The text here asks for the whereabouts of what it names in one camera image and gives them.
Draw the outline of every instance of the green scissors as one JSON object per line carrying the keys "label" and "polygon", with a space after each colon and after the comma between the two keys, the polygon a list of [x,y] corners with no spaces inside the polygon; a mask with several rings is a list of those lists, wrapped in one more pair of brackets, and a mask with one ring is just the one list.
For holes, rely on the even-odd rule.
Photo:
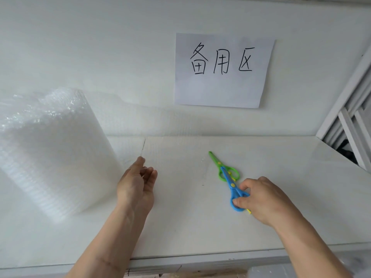
{"label": "green scissors", "polygon": [[222,181],[227,181],[223,175],[223,171],[221,170],[220,167],[225,167],[227,169],[227,172],[228,174],[231,176],[231,178],[234,180],[234,181],[237,181],[240,179],[240,174],[238,173],[238,171],[235,169],[235,168],[232,168],[232,167],[228,167],[226,165],[224,165],[218,158],[216,158],[216,156],[211,152],[209,151],[209,155],[211,157],[211,159],[214,161],[214,163],[216,164],[216,166],[219,168],[219,178],[220,180]]}

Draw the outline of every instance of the bubble wrap roll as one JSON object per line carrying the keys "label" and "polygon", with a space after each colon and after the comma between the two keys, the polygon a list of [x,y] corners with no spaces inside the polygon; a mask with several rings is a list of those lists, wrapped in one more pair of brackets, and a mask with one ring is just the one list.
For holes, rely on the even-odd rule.
{"label": "bubble wrap roll", "polygon": [[58,89],[0,103],[0,168],[53,221],[112,193],[122,168],[84,94]]}

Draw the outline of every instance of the white backdrop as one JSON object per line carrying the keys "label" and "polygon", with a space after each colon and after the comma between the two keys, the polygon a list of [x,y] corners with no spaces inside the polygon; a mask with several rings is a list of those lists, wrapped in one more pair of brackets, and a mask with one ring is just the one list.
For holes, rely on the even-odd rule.
{"label": "white backdrop", "polygon": [[[371,42],[371,8],[0,0],[0,97],[89,91],[106,134],[314,135]],[[260,109],[174,105],[175,33],[276,38]]]}

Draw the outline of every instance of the paper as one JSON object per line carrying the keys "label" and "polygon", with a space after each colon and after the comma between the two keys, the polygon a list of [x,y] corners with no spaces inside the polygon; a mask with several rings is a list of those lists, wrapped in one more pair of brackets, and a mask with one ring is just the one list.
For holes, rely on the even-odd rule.
{"label": "paper", "polygon": [[274,42],[177,33],[175,104],[258,108]]}

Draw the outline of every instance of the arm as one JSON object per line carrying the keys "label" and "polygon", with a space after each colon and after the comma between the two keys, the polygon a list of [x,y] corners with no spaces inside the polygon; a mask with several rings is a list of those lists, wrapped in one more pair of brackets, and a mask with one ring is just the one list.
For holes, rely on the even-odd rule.
{"label": "arm", "polygon": [[240,189],[247,188],[251,196],[234,204],[275,229],[298,278],[352,277],[281,189],[266,177],[246,179]]}
{"label": "arm", "polygon": [[124,276],[154,198],[157,171],[143,167],[144,158],[124,173],[117,185],[117,205],[67,278]]}

